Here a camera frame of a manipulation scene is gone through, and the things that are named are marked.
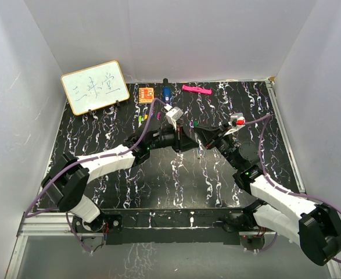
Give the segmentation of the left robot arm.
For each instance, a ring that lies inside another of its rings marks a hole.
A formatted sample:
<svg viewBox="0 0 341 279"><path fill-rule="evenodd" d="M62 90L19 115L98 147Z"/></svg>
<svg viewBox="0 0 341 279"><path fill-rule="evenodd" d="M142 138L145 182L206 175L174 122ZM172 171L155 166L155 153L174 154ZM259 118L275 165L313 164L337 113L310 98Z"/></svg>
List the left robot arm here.
<svg viewBox="0 0 341 279"><path fill-rule="evenodd" d="M41 187L60 212L70 212L91 232L103 228L105 214L85 194L87 184L101 176L139 166L153 149L170 147L181 153L195 149L197 141L180 125L144 122L121 145L89 156L65 153L44 177Z"/></svg>

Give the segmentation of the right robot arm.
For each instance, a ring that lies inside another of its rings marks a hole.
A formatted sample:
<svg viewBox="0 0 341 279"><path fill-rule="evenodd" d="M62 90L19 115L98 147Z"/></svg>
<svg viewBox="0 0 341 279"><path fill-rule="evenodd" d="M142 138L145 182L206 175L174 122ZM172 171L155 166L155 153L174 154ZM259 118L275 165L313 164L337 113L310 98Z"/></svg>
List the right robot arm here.
<svg viewBox="0 0 341 279"><path fill-rule="evenodd" d="M195 133L206 149L216 148L235 169L236 185L257 198L246 208L244 226L252 231L265 227L296 243L315 264L325 265L341 252L341 219L336 209L300 197L263 172L259 149L251 142L238 143L229 125L197 126Z"/></svg>

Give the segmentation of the white pen green end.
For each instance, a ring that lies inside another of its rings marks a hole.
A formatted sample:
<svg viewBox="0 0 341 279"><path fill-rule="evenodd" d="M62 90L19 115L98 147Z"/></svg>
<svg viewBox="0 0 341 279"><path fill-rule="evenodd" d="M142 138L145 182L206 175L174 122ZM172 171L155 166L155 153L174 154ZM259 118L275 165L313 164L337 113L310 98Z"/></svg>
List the white pen green end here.
<svg viewBox="0 0 341 279"><path fill-rule="evenodd" d="M197 159L200 159L200 148L196 148Z"/></svg>

